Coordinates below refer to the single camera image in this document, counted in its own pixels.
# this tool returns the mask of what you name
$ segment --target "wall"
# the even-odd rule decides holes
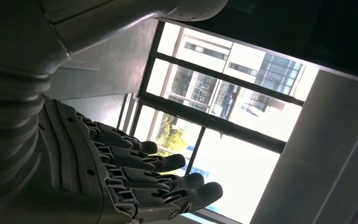
[[[358,81],[320,71],[251,223],[313,223],[357,141]]]
[[[314,223],[358,224],[358,139]]]
[[[62,100],[64,104],[72,106],[76,111],[93,121],[116,127],[120,110],[124,102],[124,94],[101,97],[89,97]]]
[[[156,27],[156,20],[145,20],[79,53],[50,76],[45,94],[62,100],[137,92]]]

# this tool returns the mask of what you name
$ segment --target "gray metal surface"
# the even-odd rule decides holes
[[[90,10],[110,0],[39,0],[53,23]]]
[[[61,102],[72,106],[91,120],[102,122],[116,127],[124,102],[124,94],[101,97],[62,100]]]
[[[313,223],[357,140],[358,81],[320,71],[251,223]]]
[[[78,52],[106,41],[144,19],[164,16],[176,9],[180,2],[181,0],[114,0],[60,22],[55,28],[69,49]]]
[[[60,68],[81,69],[98,71],[101,67],[101,57],[105,43],[98,44],[92,48],[74,54]]]
[[[319,211],[315,224],[358,224],[358,140]]]
[[[45,94],[72,99],[137,92],[156,26],[157,20],[148,19],[103,43],[98,71],[59,68]]]

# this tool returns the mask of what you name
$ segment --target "robotic arm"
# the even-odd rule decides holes
[[[226,2],[0,0],[0,224],[141,223],[220,198],[221,187],[197,175],[157,173],[172,159],[137,150],[148,144],[131,136],[99,142],[92,121],[41,92],[73,53],[146,18],[208,19]]]

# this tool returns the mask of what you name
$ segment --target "bolt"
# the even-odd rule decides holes
[[[169,215],[168,219],[171,220],[171,219],[175,218],[176,216],[178,216],[178,214],[179,214],[178,211],[173,211],[173,212]]]

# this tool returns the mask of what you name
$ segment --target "green foliage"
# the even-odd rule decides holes
[[[173,152],[180,152],[186,146],[187,142],[183,139],[183,129],[173,129],[173,124],[177,118],[168,114],[164,114],[161,127],[157,134],[157,143]],[[159,152],[161,156],[168,156],[168,152]]]

